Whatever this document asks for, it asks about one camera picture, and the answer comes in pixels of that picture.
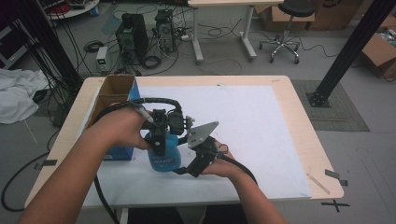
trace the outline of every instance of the computer tower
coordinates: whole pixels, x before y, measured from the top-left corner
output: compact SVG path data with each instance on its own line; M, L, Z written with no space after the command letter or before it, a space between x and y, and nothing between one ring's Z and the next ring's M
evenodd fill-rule
M161 36L160 49L164 52L176 50L173 10L159 9L155 17L157 34Z
M145 19L142 14L124 13L122 23L116 31L121 57L128 61L137 58L142 63L149 48Z

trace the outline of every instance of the desk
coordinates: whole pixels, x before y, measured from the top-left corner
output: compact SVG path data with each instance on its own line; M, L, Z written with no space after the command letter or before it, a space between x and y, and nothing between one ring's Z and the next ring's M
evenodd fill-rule
M241 32L241 40L247 49L249 59L252 61L257 58L257 54L248 40L248 32L250 29L250 22L253 15L254 5L276 5L282 3L283 0L189 0L189 6L193 7L193 31L192 31L192 45L195 51L195 58L197 63L204 61L204 56L198 41L198 7L216 7L216 6L248 6L245 29Z
M89 110L92 98L96 90L102 85L103 80L103 77L90 77L85 80L78 94L78 98L74 102L64 126L54 143L48 160L58 160L57 165L59 165L70 148L74 145L81 123ZM280 110L289 129L291 140L303 166L303 170L307 174L307 181L312 191L311 199L334 199L343 197L344 192L338 180L326 176L324 173L325 169L333 171L332 165L287 77L137 77L137 83L139 87L207 86L217 85L219 83L225 85L271 86L278 100ZM25 205L32 200L55 169L56 166L43 167ZM117 192L110 193L117 194L123 190L124 189L117 189Z

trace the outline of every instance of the white cloth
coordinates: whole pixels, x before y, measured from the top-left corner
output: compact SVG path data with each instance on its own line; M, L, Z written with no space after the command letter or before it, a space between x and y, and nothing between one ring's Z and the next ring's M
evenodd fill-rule
M10 124L33 115L38 109L33 96L48 84L41 70L0 69L0 123Z

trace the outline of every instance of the person's left hand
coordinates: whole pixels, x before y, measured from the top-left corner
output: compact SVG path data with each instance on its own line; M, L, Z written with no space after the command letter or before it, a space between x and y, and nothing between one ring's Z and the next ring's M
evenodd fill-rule
M100 136L108 139L112 146L151 148L140 130L146 119L132 108L123 108L99 119L90 129L94 129Z

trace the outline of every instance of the desk leg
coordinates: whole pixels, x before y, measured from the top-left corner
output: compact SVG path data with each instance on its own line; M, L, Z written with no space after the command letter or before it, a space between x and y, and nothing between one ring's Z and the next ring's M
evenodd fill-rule
M198 7L195 7L193 10L193 30L192 30L192 45L194 47L195 58L197 60L197 64L202 63L204 61L204 56L201 52L201 47L198 42Z
M254 9L254 6L249 6L247 8L247 17L246 17L247 21L245 23L245 31L240 33L242 42L244 43L245 48L247 49L247 53L248 53L251 61L253 61L253 59L257 58L257 54L254 51L253 47L251 47L250 41L248 40L248 32L250 30L250 22L251 22L251 18L253 16L253 9Z

